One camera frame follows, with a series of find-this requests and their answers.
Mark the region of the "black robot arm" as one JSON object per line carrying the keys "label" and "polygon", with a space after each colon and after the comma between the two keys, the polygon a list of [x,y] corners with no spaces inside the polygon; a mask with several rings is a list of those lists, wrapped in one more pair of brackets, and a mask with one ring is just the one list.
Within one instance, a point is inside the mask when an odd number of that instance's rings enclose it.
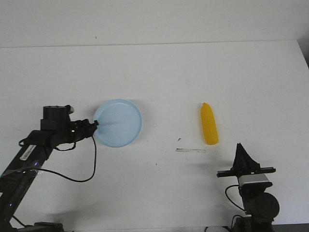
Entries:
{"label": "black robot arm", "polygon": [[[280,205],[275,196],[266,192],[273,186],[266,174],[276,172],[274,167],[261,167],[254,161],[241,143],[236,146],[236,154],[230,170],[218,171],[217,177],[235,176],[238,183],[225,188],[225,196],[245,216],[234,215],[230,232],[273,232],[272,222],[279,214]],[[237,205],[228,195],[228,190],[237,188],[243,206]]]}
{"label": "black robot arm", "polygon": [[20,150],[0,176],[0,230],[16,232],[10,221],[53,150],[92,138],[99,123],[88,119],[71,121],[70,105],[44,106],[39,130],[19,141]]}

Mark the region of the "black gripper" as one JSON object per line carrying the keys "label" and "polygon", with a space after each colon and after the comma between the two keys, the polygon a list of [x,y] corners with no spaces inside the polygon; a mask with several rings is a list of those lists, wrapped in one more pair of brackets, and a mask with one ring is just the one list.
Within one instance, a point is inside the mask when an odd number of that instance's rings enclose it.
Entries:
{"label": "black gripper", "polygon": [[46,143],[75,143],[92,137],[99,123],[95,120],[90,123],[88,119],[71,121],[65,106],[44,106],[41,119],[41,132]]}
{"label": "black gripper", "polygon": [[260,164],[254,161],[250,155],[246,152],[241,143],[237,144],[236,154],[231,170],[218,171],[216,176],[220,177],[230,177],[236,176],[239,178],[243,175],[251,174],[270,174],[276,172],[274,167],[264,167],[261,168]]}

